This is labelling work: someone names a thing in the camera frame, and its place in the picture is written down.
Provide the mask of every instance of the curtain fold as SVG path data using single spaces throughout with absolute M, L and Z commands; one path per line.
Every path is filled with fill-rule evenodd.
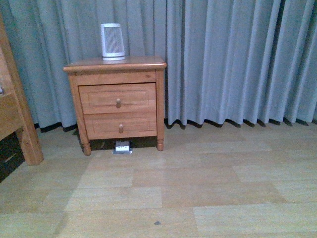
M 316 7 L 314 0 L 168 0 L 168 123 L 311 122 Z
M 120 23 L 126 55 L 165 58 L 165 0 L 1 0 L 34 123 L 76 124 L 68 63 L 101 57 L 101 23 Z

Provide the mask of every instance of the nightstand top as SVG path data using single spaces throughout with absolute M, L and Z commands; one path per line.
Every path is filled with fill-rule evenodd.
M 64 67 L 67 73 L 166 68 L 159 56 L 126 57 L 124 60 L 105 61 L 102 58 L 85 59 Z

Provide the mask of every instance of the white space heater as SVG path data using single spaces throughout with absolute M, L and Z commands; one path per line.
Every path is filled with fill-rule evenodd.
M 101 24 L 103 60 L 124 60 L 124 45 L 120 24 Z

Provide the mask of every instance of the wooden floor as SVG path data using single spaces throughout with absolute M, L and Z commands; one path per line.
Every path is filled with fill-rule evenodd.
M 0 237 L 317 237 L 317 125 L 166 129 L 165 150 L 85 157 L 74 131 L 0 184 Z

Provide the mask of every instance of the drawer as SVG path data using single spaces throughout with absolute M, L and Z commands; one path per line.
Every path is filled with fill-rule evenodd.
M 79 93 L 84 114 L 156 110 L 154 83 L 80 86 Z
M 156 112 L 84 115 L 89 139 L 157 135 Z
M 77 75 L 78 85 L 151 83 L 156 81 L 156 72 L 144 70 L 121 70 Z

